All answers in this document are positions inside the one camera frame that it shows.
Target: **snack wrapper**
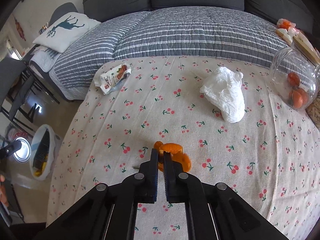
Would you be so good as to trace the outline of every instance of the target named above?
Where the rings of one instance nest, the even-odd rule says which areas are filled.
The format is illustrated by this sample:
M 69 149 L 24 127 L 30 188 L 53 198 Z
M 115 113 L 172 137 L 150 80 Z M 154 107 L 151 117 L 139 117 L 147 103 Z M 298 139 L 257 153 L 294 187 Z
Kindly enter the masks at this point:
M 127 65 L 119 65 L 111 70 L 101 74 L 98 77 L 94 77 L 94 85 L 100 87 L 103 94 L 108 94 L 113 91 L 113 88 L 121 81 L 126 78 L 127 74 L 131 74 L 131 68 Z

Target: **woven basket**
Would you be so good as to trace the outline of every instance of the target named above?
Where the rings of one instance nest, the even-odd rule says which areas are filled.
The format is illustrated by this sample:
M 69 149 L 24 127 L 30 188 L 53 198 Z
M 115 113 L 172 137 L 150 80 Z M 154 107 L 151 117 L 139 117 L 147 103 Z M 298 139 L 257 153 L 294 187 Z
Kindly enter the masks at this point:
M 307 107 L 306 111 L 311 120 L 315 123 L 316 127 L 320 130 L 320 91 L 316 100 Z

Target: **striped blanket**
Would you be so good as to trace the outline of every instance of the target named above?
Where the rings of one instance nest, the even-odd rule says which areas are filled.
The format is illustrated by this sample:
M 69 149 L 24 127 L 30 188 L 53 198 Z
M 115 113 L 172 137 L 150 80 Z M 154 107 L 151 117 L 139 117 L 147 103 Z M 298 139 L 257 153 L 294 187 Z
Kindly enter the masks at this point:
M 102 23 L 71 45 L 49 75 L 65 96 L 84 99 L 95 72 L 108 61 L 147 56 L 206 56 L 269 68 L 287 44 L 255 15 L 217 7 L 136 12 Z

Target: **human hand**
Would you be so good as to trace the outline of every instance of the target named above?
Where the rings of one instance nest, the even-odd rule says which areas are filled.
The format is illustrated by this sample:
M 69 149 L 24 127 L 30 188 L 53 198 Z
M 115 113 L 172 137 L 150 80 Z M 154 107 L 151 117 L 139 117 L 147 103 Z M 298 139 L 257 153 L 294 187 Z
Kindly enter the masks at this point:
M 4 181 L 5 181 L 5 177 L 3 175 L 0 175 L 0 182 L 4 182 Z M 8 200 L 7 200 L 7 195 L 5 193 L 4 184 L 2 184 L 2 183 L 0 185 L 0 201 L 6 207 L 9 206 L 9 203 L 8 203 Z

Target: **cherry print tablecloth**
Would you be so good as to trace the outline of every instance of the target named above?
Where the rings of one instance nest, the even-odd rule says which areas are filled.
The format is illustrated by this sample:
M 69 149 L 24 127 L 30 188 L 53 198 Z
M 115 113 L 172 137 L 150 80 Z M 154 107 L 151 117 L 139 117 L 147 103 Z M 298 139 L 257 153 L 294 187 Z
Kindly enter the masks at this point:
M 145 57 L 109 62 L 132 74 L 103 95 L 92 83 L 64 138 L 52 176 L 47 223 L 99 182 L 120 183 L 147 161 L 155 141 L 183 145 L 190 173 L 223 181 L 289 239 L 304 239 L 320 214 L 320 133 L 305 112 L 272 91 L 268 69 L 208 57 Z M 227 123 L 199 92 L 224 65 L 244 74 L 245 116 Z M 188 239 L 183 204 L 165 200 L 159 172 L 154 205 L 139 204 L 135 239 Z

